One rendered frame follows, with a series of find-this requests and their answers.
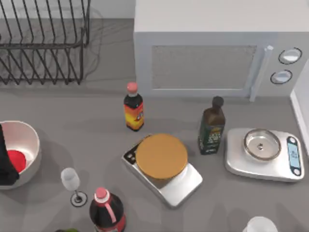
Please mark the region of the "dark bottle with orange label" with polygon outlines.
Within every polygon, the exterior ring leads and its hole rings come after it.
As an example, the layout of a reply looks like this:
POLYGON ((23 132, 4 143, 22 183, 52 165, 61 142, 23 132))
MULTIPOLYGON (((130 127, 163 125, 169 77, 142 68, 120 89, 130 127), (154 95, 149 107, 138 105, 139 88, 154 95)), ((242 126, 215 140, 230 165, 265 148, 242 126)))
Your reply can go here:
POLYGON ((139 131, 144 125, 143 98, 138 93, 136 82, 127 84, 127 95, 124 98, 125 123, 132 131, 139 131))

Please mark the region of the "silver scale with brown plate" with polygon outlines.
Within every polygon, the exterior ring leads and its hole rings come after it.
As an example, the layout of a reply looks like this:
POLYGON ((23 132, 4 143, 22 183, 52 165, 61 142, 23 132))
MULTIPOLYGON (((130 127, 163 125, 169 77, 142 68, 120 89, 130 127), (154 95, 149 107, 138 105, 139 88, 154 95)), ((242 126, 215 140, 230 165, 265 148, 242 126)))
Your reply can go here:
POLYGON ((202 184, 188 161, 184 143, 170 134, 148 135, 123 156, 125 166, 171 208, 180 206, 202 184))

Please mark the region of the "dark green oil bottle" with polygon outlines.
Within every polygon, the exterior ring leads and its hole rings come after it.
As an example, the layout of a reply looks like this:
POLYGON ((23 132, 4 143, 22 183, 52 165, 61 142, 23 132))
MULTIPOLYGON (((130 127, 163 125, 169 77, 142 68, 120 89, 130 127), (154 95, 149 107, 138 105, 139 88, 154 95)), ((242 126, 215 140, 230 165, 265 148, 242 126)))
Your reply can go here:
POLYGON ((215 96, 212 107, 204 110, 198 133, 198 147, 201 155, 216 154, 225 128, 225 115, 222 110, 224 99, 215 96))

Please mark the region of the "pale microwave oven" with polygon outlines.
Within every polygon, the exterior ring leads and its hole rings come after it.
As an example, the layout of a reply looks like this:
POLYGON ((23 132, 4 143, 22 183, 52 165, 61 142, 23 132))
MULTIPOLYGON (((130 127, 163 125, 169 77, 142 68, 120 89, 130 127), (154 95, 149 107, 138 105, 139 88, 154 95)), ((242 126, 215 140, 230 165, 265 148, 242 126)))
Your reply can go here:
POLYGON ((309 69, 308 0, 136 0, 139 92, 148 97, 249 98, 264 48, 274 47, 256 97, 288 97, 309 69), (299 48, 293 64, 278 60, 299 48), (271 83, 275 72, 292 79, 271 83))

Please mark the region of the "clear wine glass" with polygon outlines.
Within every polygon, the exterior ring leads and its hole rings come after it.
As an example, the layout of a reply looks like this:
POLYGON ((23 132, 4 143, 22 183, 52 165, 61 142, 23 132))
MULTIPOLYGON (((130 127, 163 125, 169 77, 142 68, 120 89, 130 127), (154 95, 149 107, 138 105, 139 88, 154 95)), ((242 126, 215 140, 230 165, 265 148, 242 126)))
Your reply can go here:
POLYGON ((70 203, 74 207, 82 207, 87 203, 87 194, 78 190, 80 179, 75 169, 68 167, 62 170, 61 181, 65 189, 72 192, 70 203))

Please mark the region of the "dark soda bottle red label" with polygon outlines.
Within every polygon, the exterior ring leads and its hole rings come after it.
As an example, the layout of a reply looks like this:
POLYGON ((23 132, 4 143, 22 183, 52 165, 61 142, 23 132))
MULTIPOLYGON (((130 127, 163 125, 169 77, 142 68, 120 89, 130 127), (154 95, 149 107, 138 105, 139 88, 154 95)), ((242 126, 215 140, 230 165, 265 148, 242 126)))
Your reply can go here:
POLYGON ((126 216, 120 198, 99 187, 89 207, 89 215, 95 232, 124 232, 126 216))

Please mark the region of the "silver scale with steel bowl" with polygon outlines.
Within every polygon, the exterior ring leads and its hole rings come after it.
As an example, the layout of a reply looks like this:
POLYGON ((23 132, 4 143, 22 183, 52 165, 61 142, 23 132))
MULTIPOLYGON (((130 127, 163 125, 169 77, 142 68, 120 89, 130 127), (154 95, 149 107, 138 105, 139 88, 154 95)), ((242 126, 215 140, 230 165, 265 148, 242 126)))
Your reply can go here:
POLYGON ((276 130, 230 129, 225 137, 225 167, 254 179, 297 182, 305 176, 301 142, 276 130))

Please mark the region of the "white bowl with red inside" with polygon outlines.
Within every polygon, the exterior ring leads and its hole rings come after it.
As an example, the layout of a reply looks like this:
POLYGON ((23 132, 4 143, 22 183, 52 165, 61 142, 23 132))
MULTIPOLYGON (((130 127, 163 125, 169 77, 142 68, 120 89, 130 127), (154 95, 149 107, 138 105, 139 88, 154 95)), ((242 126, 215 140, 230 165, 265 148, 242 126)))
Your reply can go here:
POLYGON ((8 156, 19 173, 19 179, 12 186, 0 186, 0 190, 15 189, 29 182, 38 171, 42 160, 41 143, 36 130, 26 122, 9 120, 0 124, 8 156))

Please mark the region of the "small microwave knob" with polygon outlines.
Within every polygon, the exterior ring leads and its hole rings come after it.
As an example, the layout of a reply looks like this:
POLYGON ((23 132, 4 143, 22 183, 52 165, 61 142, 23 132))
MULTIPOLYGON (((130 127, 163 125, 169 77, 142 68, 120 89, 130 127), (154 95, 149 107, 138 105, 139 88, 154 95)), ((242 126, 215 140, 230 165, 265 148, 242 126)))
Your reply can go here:
POLYGON ((288 83, 293 77, 293 74, 289 70, 283 70, 280 72, 274 72, 271 77, 270 81, 271 83, 275 85, 283 85, 285 83, 288 83))

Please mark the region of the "large microwave knob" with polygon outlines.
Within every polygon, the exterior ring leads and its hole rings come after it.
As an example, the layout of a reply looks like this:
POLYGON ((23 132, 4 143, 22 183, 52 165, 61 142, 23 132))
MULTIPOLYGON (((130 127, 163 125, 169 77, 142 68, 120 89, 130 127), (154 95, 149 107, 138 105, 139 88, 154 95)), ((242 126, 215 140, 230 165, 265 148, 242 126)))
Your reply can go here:
POLYGON ((302 51, 299 48, 291 48, 288 50, 283 50, 278 57, 281 64, 289 65, 296 63, 302 57, 302 51))

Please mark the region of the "white cup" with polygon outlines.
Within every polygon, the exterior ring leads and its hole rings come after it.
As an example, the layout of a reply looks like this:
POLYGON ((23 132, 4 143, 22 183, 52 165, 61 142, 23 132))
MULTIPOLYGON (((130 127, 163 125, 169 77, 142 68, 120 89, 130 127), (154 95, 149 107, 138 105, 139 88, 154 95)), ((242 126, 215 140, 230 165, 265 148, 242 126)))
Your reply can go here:
POLYGON ((242 232, 279 232, 274 222, 266 217, 251 218, 242 232))

